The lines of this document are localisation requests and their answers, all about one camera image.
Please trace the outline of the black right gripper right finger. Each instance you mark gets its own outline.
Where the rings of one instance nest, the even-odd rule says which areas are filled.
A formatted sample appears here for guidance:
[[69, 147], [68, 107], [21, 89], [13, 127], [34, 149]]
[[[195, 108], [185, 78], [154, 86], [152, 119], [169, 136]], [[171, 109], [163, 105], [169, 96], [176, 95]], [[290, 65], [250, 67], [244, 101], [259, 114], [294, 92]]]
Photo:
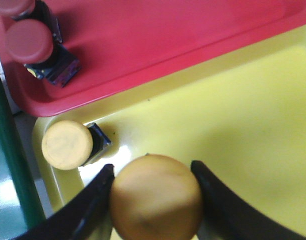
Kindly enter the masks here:
[[201, 160], [193, 160], [190, 170], [201, 189], [204, 216], [223, 240], [306, 240], [240, 198]]

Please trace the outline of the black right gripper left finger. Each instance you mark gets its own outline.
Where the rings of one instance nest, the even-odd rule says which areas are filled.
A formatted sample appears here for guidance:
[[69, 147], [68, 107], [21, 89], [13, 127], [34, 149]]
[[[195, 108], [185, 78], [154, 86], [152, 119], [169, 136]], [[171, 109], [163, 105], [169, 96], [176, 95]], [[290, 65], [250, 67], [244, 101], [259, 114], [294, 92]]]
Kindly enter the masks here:
[[63, 208], [16, 240], [85, 240], [109, 210], [115, 179], [114, 165], [106, 164], [93, 180]]

